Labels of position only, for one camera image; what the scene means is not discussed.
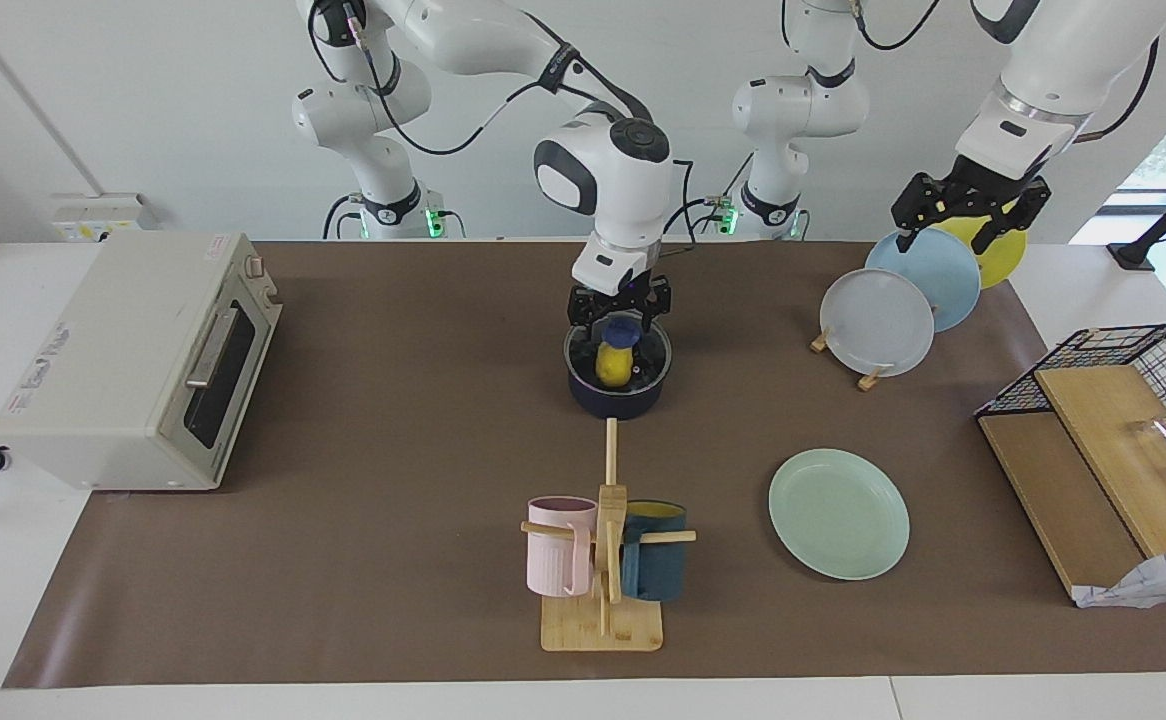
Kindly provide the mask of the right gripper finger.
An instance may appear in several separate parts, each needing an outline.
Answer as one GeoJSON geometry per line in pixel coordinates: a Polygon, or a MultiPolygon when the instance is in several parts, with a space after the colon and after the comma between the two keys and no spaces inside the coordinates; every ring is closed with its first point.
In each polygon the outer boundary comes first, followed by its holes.
{"type": "Polygon", "coordinates": [[[649,333],[656,316],[670,313],[673,287],[670,281],[634,281],[633,309],[641,316],[642,333],[649,333]]]}
{"type": "Polygon", "coordinates": [[[591,341],[595,324],[609,314],[609,296],[591,288],[571,288],[568,299],[568,320],[580,329],[584,341],[591,341]]]}

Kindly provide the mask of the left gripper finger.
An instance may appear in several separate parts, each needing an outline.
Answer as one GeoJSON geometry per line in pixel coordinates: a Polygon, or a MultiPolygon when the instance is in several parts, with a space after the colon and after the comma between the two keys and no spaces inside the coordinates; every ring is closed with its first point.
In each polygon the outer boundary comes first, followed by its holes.
{"type": "Polygon", "coordinates": [[[1051,200],[1051,187],[1045,179],[1032,179],[1013,201],[991,201],[986,205],[986,222],[972,236],[972,254],[984,256],[986,249],[1011,231],[1027,231],[1051,200]]]}
{"type": "Polygon", "coordinates": [[[908,252],[918,232],[930,228],[941,215],[943,183],[930,176],[909,179],[893,204],[893,221],[897,228],[897,249],[908,252]]]}

